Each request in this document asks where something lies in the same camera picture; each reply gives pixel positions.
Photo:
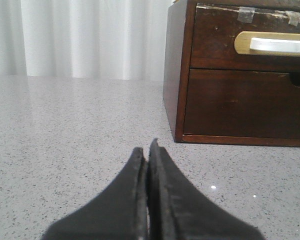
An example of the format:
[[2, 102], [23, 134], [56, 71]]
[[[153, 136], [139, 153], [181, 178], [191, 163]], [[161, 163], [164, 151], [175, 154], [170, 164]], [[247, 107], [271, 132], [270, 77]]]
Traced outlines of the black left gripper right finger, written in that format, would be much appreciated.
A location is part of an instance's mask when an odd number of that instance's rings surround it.
[[263, 240], [254, 226], [214, 204], [183, 175], [154, 139], [147, 170], [152, 240]]

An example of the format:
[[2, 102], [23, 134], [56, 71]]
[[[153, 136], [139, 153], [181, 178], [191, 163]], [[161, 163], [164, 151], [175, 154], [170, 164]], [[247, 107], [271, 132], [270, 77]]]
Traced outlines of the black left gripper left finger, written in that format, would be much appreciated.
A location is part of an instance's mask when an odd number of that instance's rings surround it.
[[53, 223], [44, 240], [148, 239], [148, 163], [136, 147], [126, 165], [97, 197]]

